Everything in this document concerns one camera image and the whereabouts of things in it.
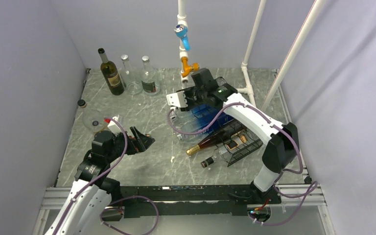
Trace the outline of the clear bottle dark label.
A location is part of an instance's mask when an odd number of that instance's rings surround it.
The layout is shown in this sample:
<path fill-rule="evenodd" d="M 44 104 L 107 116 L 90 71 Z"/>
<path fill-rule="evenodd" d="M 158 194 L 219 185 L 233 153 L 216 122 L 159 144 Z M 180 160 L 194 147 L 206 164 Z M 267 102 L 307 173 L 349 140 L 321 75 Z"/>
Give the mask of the clear bottle dark label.
<path fill-rule="evenodd" d="M 123 63 L 122 78 L 127 91 L 132 95 L 141 93 L 141 75 L 138 68 L 130 62 L 127 54 L 121 55 L 121 60 Z"/>

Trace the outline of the clear black-capped bottle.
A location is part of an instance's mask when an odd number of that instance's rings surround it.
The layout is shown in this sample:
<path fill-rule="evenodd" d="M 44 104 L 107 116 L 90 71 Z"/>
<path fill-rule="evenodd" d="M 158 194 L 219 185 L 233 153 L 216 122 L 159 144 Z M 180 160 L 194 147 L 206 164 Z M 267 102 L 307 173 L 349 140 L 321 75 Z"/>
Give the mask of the clear black-capped bottle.
<path fill-rule="evenodd" d="M 201 162 L 202 168 L 212 165 L 217 158 L 227 163 L 227 167 L 238 162 L 246 156 L 246 146 L 251 143 L 245 134 L 235 135 L 229 141 L 218 146 L 213 155 Z"/>

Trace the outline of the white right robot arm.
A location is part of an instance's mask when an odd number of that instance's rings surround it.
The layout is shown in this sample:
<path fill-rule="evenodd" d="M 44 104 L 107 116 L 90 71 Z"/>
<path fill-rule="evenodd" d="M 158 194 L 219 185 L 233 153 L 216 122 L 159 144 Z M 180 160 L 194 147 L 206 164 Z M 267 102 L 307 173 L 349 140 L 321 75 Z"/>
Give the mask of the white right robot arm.
<path fill-rule="evenodd" d="M 207 68 L 195 71 L 192 78 L 194 86 L 169 95 L 168 104 L 181 111 L 207 104 L 218 110 L 217 117 L 222 113 L 233 117 L 262 141 L 266 146 L 263 166 L 253 180 L 250 196 L 256 203 L 264 202 L 269 197 L 269 189 L 288 171 L 287 165 L 295 158 L 302 164 L 297 126 L 269 117 L 222 78 L 213 78 Z"/>

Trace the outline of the tall clear open-neck bottle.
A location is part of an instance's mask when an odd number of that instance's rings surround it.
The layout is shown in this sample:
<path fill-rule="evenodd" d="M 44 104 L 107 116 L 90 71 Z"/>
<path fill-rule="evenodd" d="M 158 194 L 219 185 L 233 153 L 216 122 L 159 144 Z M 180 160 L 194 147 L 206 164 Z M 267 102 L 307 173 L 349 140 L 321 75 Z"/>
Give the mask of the tall clear open-neck bottle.
<path fill-rule="evenodd" d="M 217 82 L 219 87 L 227 83 L 227 81 L 223 77 L 217 77 L 215 81 Z"/>

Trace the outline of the dark green wine bottle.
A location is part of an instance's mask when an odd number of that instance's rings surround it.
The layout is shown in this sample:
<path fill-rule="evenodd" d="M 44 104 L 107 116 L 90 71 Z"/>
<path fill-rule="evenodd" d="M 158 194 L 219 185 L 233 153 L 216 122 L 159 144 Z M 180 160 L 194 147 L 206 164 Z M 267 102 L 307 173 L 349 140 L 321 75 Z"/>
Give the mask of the dark green wine bottle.
<path fill-rule="evenodd" d="M 106 80 L 108 88 L 113 95 L 120 95 L 124 92 L 124 85 L 114 62 L 110 61 L 103 48 L 99 48 L 98 54 L 101 58 L 100 70 Z"/>

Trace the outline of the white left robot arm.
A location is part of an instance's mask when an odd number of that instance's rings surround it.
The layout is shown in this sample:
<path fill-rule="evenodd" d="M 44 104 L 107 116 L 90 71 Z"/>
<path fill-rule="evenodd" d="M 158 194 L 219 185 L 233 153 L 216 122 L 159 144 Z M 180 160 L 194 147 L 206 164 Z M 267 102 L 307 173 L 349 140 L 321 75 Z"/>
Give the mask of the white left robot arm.
<path fill-rule="evenodd" d="M 105 207 L 116 205 L 123 198 L 120 182 L 108 178 L 111 163 L 125 154 L 142 153 L 155 142 L 134 126 L 130 130 L 131 135 L 108 130 L 94 135 L 91 149 L 77 167 L 68 197 L 46 231 L 47 235 L 83 235 L 88 223 Z"/>

